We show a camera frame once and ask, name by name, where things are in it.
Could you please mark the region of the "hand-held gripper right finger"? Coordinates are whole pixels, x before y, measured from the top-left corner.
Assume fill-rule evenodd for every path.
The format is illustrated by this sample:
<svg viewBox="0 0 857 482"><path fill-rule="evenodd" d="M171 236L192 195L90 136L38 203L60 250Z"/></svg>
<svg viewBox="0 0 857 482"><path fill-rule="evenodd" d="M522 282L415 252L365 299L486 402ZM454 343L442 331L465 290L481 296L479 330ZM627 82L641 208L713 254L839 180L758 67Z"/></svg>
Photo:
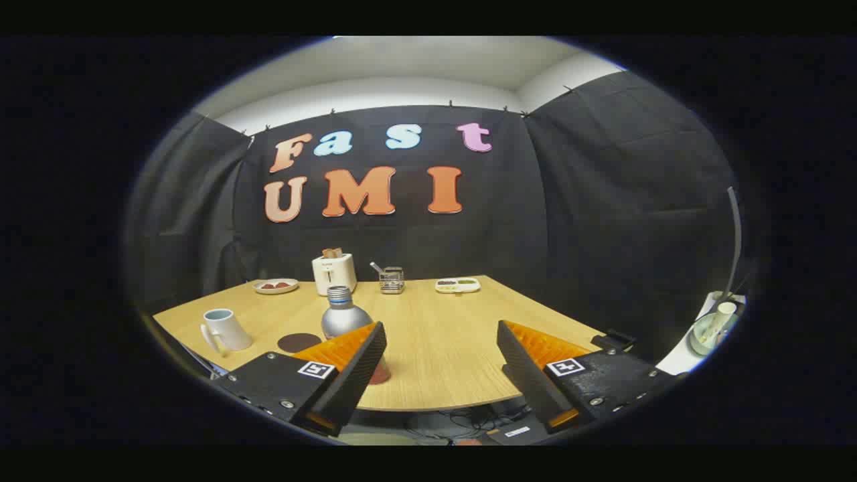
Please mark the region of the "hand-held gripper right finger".
<svg viewBox="0 0 857 482"><path fill-rule="evenodd" d="M609 331L591 342L594 351L512 321L497 325L502 370L549 434L612 418L677 384L630 353L633 337Z"/></svg>

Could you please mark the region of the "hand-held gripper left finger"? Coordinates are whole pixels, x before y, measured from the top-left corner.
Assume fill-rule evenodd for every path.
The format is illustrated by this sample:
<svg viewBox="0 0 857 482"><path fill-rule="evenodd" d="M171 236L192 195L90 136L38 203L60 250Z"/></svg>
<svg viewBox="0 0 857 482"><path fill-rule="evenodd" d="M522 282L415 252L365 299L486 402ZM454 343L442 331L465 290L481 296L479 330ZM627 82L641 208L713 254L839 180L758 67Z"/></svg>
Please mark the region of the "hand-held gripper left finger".
<svg viewBox="0 0 857 482"><path fill-rule="evenodd" d="M219 391L283 423L339 436L388 345L383 323L294 353L264 353L212 382Z"/></svg>

